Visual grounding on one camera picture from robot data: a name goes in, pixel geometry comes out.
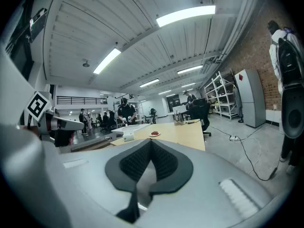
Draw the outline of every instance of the refrigerator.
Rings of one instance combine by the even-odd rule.
[[[235,75],[242,101],[243,119],[246,125],[258,127],[266,121],[264,93],[260,77],[255,69],[244,69]]]

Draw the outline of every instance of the fluorescent light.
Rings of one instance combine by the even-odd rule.
[[[94,70],[94,74],[100,74],[100,72],[110,63],[112,62],[112,60],[117,57],[121,52],[119,50],[117,50],[116,48],[113,49],[113,51],[111,51],[109,53],[109,55],[107,55],[105,57],[105,59],[98,65],[98,67]]]
[[[167,14],[156,19],[159,27],[176,22],[181,19],[187,19],[200,15],[215,14],[215,6],[200,6],[190,9],[183,9],[174,13]]]
[[[148,82],[148,83],[145,83],[145,84],[143,84],[143,85],[140,85],[139,87],[145,87],[145,86],[148,86],[148,85],[150,85],[150,84],[153,84],[153,83],[156,83],[156,82],[158,82],[159,81],[159,79],[157,78],[157,79],[155,79],[155,80],[152,80],[152,81],[150,81],[150,82]]]
[[[195,83],[192,83],[192,84],[188,84],[188,85],[184,85],[184,86],[182,86],[182,87],[187,87],[187,86],[191,86],[191,85],[193,85],[193,84],[195,84]]]
[[[181,70],[181,71],[177,71],[177,74],[186,73],[186,72],[189,72],[189,71],[192,71],[192,70],[201,68],[201,67],[203,67],[203,65],[199,65],[199,66],[194,66],[194,67],[191,67],[191,68],[187,68],[187,69],[184,69],[184,70]]]
[[[159,95],[161,94],[164,94],[164,93],[167,93],[167,92],[170,92],[171,90],[167,90],[167,91],[164,91],[164,92],[161,92],[161,93],[158,93]]]

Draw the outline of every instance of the white shoe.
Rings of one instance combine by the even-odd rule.
[[[294,165],[289,165],[288,168],[287,168],[287,170],[286,170],[286,173],[288,175],[291,175],[294,172],[294,169],[295,169]]]
[[[280,162],[285,162],[286,160],[287,160],[287,158],[280,157]]]

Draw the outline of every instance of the plate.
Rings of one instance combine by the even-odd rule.
[[[149,134],[149,136],[150,136],[150,137],[156,137],[156,136],[159,136],[159,135],[161,135],[161,133],[160,133],[160,132],[158,132],[158,135],[152,135],[152,133],[151,133],[151,134]]]

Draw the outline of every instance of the metal kettle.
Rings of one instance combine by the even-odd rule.
[[[173,119],[174,119],[174,125],[181,125],[184,123],[184,118],[182,117],[182,114],[178,111],[174,113]]]

